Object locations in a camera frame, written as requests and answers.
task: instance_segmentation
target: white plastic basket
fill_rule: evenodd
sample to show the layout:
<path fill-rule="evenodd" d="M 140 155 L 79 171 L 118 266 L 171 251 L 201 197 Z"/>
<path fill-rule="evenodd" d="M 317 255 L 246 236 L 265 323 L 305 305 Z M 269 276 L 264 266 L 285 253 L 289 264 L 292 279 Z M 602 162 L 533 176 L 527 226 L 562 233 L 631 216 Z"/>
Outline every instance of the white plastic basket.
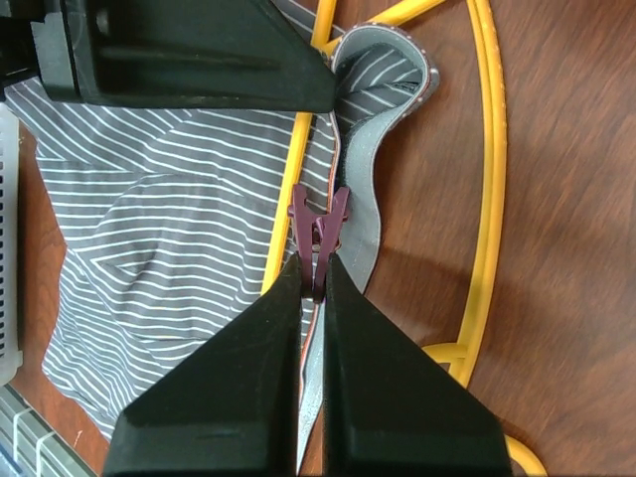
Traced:
<path fill-rule="evenodd" d="M 18 350 L 18 119 L 0 104 L 0 386 L 22 366 Z"/>

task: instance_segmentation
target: brown wood grain surface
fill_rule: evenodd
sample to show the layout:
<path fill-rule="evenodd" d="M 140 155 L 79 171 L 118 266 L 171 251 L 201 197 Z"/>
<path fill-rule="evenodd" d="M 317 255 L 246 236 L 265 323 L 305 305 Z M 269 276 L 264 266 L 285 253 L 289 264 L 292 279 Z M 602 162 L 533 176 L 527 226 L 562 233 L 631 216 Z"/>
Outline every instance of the brown wood grain surface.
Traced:
<path fill-rule="evenodd" d="M 306 0 L 315 7 L 316 0 Z M 340 0 L 351 27 L 391 0 Z M 470 391 L 554 475 L 636 473 L 636 2 L 492 0 L 509 167 L 497 282 Z M 441 86 L 377 166 L 383 243 L 368 296 L 419 344 L 456 337 L 479 220 L 483 132 L 468 11 L 405 26 Z M 106 445 L 40 372 L 64 244 L 22 158 L 25 367 L 18 389 L 95 469 Z M 315 429 L 304 470 L 321 469 Z"/>

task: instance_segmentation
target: yellow plastic hanger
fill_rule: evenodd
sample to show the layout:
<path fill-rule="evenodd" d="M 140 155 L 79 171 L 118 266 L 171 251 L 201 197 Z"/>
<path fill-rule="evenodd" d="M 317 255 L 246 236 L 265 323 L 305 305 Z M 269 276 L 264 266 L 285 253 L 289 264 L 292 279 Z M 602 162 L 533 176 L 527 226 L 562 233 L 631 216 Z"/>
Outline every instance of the yellow plastic hanger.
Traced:
<path fill-rule="evenodd" d="M 402 0 L 370 22 L 399 26 L 444 0 Z M 484 177 L 481 217 L 473 273 L 457 342 L 426 346 L 437 363 L 450 364 L 449 374 L 468 387 L 481 348 L 495 284 L 504 215 L 507 124 L 503 68 L 497 32 L 488 0 L 466 0 L 475 37 L 484 115 Z M 336 0 L 320 0 L 311 44 L 331 55 L 340 39 L 329 43 Z M 298 182 L 312 115 L 298 113 L 280 190 L 262 293 L 280 271 L 287 241 L 291 188 Z M 510 456 L 528 475 L 548 475 L 541 460 L 524 444 L 506 436 Z"/>

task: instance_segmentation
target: garment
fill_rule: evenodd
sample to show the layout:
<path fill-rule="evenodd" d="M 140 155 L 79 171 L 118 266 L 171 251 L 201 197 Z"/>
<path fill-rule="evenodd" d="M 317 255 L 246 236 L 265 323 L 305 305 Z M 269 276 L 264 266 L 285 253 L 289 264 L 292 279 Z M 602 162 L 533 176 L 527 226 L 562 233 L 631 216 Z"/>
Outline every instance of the garment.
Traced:
<path fill-rule="evenodd" d="M 276 3 L 308 39 L 312 14 Z M 421 67 L 373 37 L 337 69 L 335 113 L 314 116 L 300 182 L 317 210 L 341 146 L 422 87 Z M 38 139 L 68 245 L 43 369 L 109 438 L 129 402 L 257 298 L 294 114 L 53 103 L 35 79 L 7 104 Z"/>

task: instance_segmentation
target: striped fabric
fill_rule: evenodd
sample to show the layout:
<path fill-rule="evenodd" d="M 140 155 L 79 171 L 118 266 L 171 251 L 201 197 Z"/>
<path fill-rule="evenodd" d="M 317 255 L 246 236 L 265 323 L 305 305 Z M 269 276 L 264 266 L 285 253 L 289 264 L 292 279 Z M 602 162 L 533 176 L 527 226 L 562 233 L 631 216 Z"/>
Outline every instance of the striped fabric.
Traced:
<path fill-rule="evenodd" d="M 312 14 L 276 3 L 308 38 Z M 337 73 L 336 114 L 314 116 L 301 177 L 318 210 L 339 138 L 421 82 L 382 45 Z M 68 244 L 44 372 L 109 438 L 129 402 L 258 296 L 294 114 L 53 103 L 34 79 L 7 97 L 38 139 Z"/>

